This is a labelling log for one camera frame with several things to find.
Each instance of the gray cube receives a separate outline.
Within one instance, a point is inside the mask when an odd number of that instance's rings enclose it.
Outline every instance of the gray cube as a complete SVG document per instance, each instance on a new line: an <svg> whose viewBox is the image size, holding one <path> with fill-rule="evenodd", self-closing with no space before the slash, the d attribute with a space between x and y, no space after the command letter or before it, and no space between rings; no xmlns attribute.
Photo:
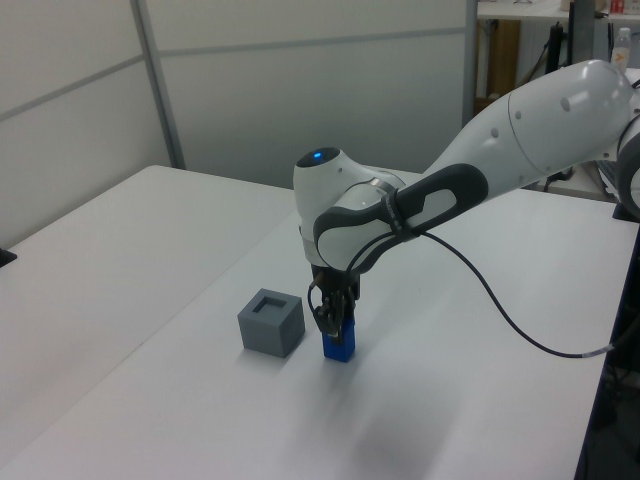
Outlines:
<svg viewBox="0 0 640 480"><path fill-rule="evenodd" d="M238 314L244 348L284 358L304 333L300 297L264 288Z"/></svg>

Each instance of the table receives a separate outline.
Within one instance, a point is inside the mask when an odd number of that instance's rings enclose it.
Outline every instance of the table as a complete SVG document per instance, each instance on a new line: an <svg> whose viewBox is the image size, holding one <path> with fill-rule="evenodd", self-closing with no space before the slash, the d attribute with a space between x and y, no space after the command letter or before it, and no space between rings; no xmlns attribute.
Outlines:
<svg viewBox="0 0 640 480"><path fill-rule="evenodd" d="M0 467L295 209L291 192L149 167L0 269Z"/></svg>
<svg viewBox="0 0 640 480"><path fill-rule="evenodd" d="M550 20L564 22L569 20L569 12L560 10L560 0L533 0L533 3L514 3L514 0L496 0L478 3L478 20ZM614 13L601 21L640 24L640 15Z"/></svg>
<svg viewBox="0 0 640 480"><path fill-rule="evenodd" d="M434 233L534 338L586 351L608 342L638 232L612 210L518 190ZM524 342L426 239L363 276L350 363L323 359L306 307L287 359L243 350L236 315L255 292L310 281L297 214L276 223L0 479L573 478L604 358Z"/></svg>

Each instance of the cable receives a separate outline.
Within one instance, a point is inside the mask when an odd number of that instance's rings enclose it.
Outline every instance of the cable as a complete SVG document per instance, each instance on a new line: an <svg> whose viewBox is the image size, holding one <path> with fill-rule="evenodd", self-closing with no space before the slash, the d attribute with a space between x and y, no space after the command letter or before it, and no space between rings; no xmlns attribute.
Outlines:
<svg viewBox="0 0 640 480"><path fill-rule="evenodd" d="M629 328L627 328L627 330L620 337L618 337L618 339L615 342L612 342L609 345L607 345L606 347L599 348L598 350L594 350L592 352L565 353L565 352L560 352L558 350L553 350L553 349L551 349L549 347L545 347L541 343L535 341L533 338L531 338L525 332L523 332L522 329L520 327L518 327L518 325L516 325L513 320L511 320L511 317L509 317L507 312L504 310L504 308L502 307L502 305L500 304L500 302L496 298L495 294L491 290L491 287L489 286L487 281L484 279L482 274L478 271L478 269L462 253L460 253L458 250L456 250L454 247L449 245L444 240L436 237L435 235L433 235L431 233L424 232L424 233L422 233L422 235L427 237L427 238L430 238L434 242L439 243L444 248L446 248L451 253L453 253L456 257L458 257L460 260L462 260L462 262L467 267L469 267L469 269L475 274L475 276L478 277L478 280L480 280L480 283L482 283L482 286L484 287L484 289L489 294L489 297L491 298L491 300L493 300L493 303L498 308L498 310L500 311L500 313L502 314L504 319L507 321L507 323L511 326L511 328L513 328L527 342L529 342L530 344L534 345L535 347L538 347L540 350L542 350L544 352L547 352L547 353L549 353L551 355L555 355L556 357L563 357L563 358L590 358L590 357L596 357L596 356L601 355L603 353L608 353L608 352L612 351L613 349L615 349L615 348L619 347L620 345L622 345L631 336L631 334L636 330L636 328L640 324L640 315L638 315L635 318L635 320L631 323Z"/></svg>
<svg viewBox="0 0 640 480"><path fill-rule="evenodd" d="M544 47L542 47L542 52L540 52L540 56L538 57L538 60L536 61L536 63L534 63L533 68L529 71L528 77L527 76L524 77L526 78L526 80L524 80L524 78L522 79L522 83L520 86L527 84L531 81L535 73L538 71L538 68L540 68L540 66L542 65L542 57L544 57L544 53L547 51L548 46L549 46L549 42L544 44Z"/></svg>
<svg viewBox="0 0 640 480"><path fill-rule="evenodd" d="M344 274L344 279L342 280L342 284L340 285L340 290L339 293L344 297L345 292L347 291L347 283L349 281L349 274L351 273L351 270L353 270L353 266L356 264L356 262L358 261L358 259L364 254L364 252L366 252L372 245L375 245L377 242L379 242L380 240L384 240L385 238L388 237L393 237L393 233L392 232L387 232L387 233L383 233L382 235L378 235L377 237L375 237L373 240L367 242L367 244L362 247L358 253L356 253L354 255L354 257L351 259L351 262L349 262L349 265L347 266L347 269L345 270L345 274ZM323 275L322 273L320 273L316 278L313 279L313 282L311 282L311 284L309 285L309 289L307 290L307 303L309 304L309 309L311 310L311 313L314 317L314 319L316 320L316 323L318 322L318 318L317 318L317 314L318 314L318 309L321 307L314 307L313 306L313 301L311 300L311 292L313 291L313 289L318 286L318 284L322 281L321 275Z"/></svg>

